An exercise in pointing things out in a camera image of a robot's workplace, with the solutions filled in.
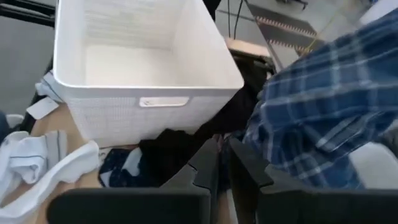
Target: plaid shirt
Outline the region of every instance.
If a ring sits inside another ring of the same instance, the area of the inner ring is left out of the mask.
[[[398,115],[398,9],[273,76],[244,142],[317,187],[363,188],[348,154]]]

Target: white cloth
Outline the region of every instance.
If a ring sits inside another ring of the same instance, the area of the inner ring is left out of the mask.
[[[398,160],[385,145],[369,142],[349,158],[367,189],[398,189]]]
[[[35,87],[39,96],[48,96],[57,102],[63,103],[63,100],[58,94],[59,91],[57,90],[57,83],[54,79],[52,70],[47,72],[40,80],[40,83],[35,84]]]
[[[36,183],[67,155],[67,135],[52,131],[30,137],[25,131],[9,134],[0,147],[0,202],[14,191],[22,179]]]
[[[30,190],[4,208],[0,208],[1,224],[19,224],[28,218],[61,181],[76,182],[80,176],[99,164],[98,145],[90,141],[73,151],[49,170]]]
[[[132,150],[123,164],[122,169],[126,169],[133,177],[139,175],[139,162],[141,161],[142,151],[140,148]]]
[[[6,119],[8,126],[10,126],[10,128],[15,128],[18,124],[23,122],[24,117],[21,114],[7,114]]]

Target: white plastic basket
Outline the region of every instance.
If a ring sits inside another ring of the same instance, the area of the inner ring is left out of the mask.
[[[100,146],[192,133],[243,86],[201,0],[61,0],[55,79]]]

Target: table surface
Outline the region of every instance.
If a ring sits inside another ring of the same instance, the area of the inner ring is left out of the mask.
[[[246,53],[254,55],[269,56],[268,50],[259,45],[250,44],[241,40],[226,39],[227,46],[231,49],[240,50]],[[86,143],[82,139],[80,133],[77,130],[75,123],[73,122],[72,116],[66,105],[60,105],[55,111],[51,112],[49,115],[41,120],[36,121],[33,130],[31,132],[32,136],[42,136],[43,134],[54,131],[54,130],[64,130],[68,138],[68,154],[78,149],[80,146]],[[46,221],[46,209],[50,201],[55,198],[58,194],[75,188],[95,188],[101,187],[97,179],[98,170],[94,170],[88,174],[80,177],[80,179],[72,184],[67,184],[61,182],[57,185],[55,190],[50,194],[50,196],[44,201],[40,208],[30,217],[25,223],[26,224],[45,224]],[[5,206],[21,196],[24,192],[29,190],[32,185],[27,185],[25,183],[21,184],[13,193],[8,195],[2,206]],[[219,199],[219,223],[227,224],[231,223],[230,212],[228,209],[227,196],[221,195]]]

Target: basket handle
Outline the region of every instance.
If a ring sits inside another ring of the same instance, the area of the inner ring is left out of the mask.
[[[188,96],[178,97],[141,97],[139,106],[142,108],[185,106],[190,101]]]

